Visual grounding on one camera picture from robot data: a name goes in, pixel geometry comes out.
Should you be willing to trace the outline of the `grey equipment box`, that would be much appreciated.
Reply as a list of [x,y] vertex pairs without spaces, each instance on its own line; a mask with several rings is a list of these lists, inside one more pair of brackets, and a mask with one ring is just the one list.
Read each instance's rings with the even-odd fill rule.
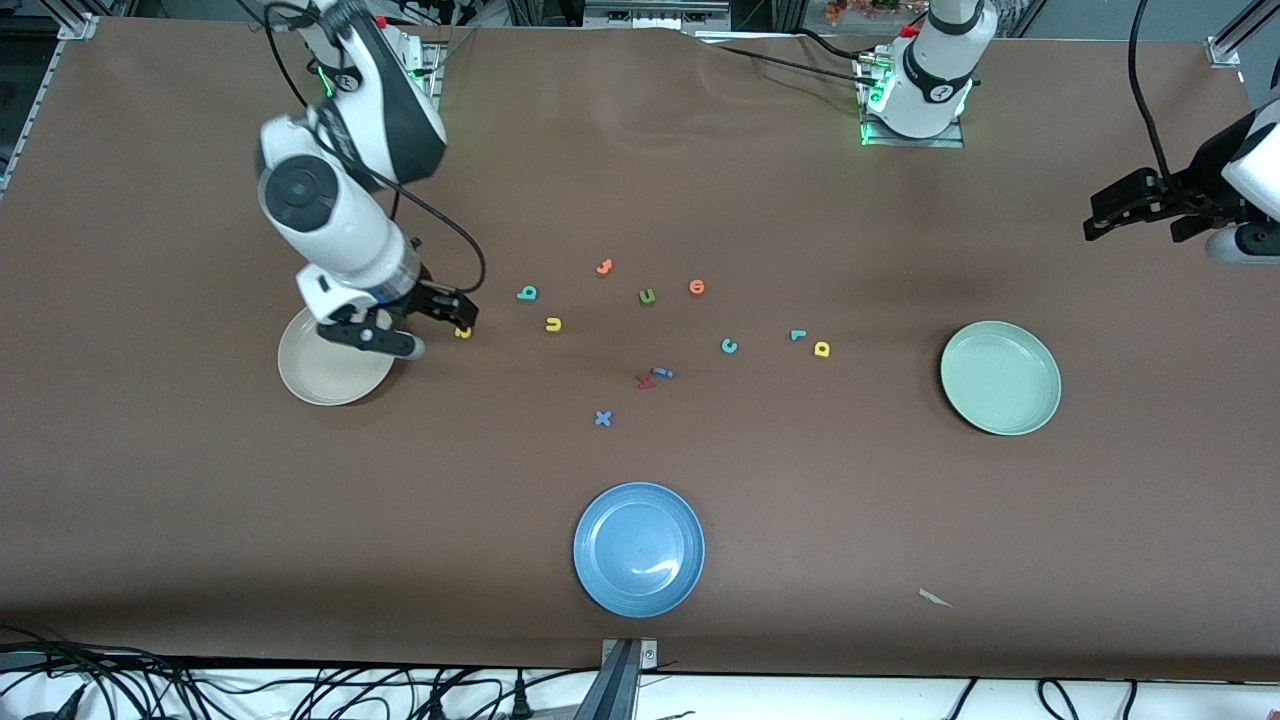
[[730,0],[584,0],[589,29],[666,28],[685,33],[731,31]]

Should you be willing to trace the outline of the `light green plate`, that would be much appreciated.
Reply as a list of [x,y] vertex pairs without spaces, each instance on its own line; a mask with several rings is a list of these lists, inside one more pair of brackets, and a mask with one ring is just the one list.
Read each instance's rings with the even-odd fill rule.
[[1050,348],[1007,322],[975,322],[956,331],[940,356],[940,380],[951,407],[992,436],[1039,430],[1062,398],[1062,377]]

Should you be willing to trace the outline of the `beige brown plate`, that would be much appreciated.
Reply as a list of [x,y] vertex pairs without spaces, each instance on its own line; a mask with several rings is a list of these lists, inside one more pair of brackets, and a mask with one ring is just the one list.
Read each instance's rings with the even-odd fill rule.
[[308,309],[296,313],[276,346],[276,369],[297,398],[321,407],[355,404],[389,377],[396,360],[324,340]]

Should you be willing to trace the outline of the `brown table cover sheet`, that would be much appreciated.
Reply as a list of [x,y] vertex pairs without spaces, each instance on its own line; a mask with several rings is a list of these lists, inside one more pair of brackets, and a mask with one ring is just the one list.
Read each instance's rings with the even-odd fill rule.
[[[557,667],[648,635],[682,670],[1280,680],[1280,268],[1082,237],[1149,161],[1123,44],[992,45],[937,150],[861,146],[835,81],[667,29],[456,37],[413,190],[486,252],[477,328],[417,319],[424,360],[344,407],[276,372],[301,259],[253,150],[297,104],[265,38],[111,19],[65,50],[0,202],[0,623],[188,656]],[[945,397],[945,345],[986,320],[1059,364],[1037,432]],[[658,618],[573,569],[630,482],[705,533]]]

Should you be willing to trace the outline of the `orange dried flowers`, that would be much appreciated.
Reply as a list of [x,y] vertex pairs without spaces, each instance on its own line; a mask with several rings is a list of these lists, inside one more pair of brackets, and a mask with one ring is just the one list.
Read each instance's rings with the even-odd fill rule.
[[841,23],[899,20],[910,10],[911,0],[824,0],[822,9],[826,20],[837,26]]

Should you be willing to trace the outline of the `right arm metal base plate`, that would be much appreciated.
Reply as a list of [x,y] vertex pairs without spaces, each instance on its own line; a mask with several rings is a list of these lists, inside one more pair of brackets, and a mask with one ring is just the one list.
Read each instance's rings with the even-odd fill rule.
[[448,44],[422,41],[396,26],[384,29],[384,35],[406,69],[410,82],[439,106]]

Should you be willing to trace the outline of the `aluminium frame rail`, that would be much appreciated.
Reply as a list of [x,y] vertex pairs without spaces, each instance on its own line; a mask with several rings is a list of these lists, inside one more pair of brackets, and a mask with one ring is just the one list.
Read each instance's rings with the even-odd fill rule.
[[1238,67],[1244,44],[1276,19],[1280,19],[1280,0],[1248,0],[1216,35],[1204,41],[1210,65]]
[[0,202],[65,47],[92,38],[99,0],[0,0]]

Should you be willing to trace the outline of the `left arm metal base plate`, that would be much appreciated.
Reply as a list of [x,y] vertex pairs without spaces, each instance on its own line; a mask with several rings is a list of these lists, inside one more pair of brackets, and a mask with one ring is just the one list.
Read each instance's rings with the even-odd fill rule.
[[964,146],[960,114],[972,90],[969,79],[942,102],[932,102],[897,73],[892,47],[881,45],[860,53],[851,61],[854,76],[861,82],[858,90],[860,133],[863,145],[897,147],[960,149]]

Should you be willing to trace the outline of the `blue plate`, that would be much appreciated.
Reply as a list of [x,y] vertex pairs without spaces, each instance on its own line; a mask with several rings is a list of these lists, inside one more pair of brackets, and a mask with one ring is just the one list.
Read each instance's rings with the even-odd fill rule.
[[692,506],[675,491],[630,482],[598,495],[573,533],[573,569],[602,609],[621,618],[658,618],[696,588],[707,541]]

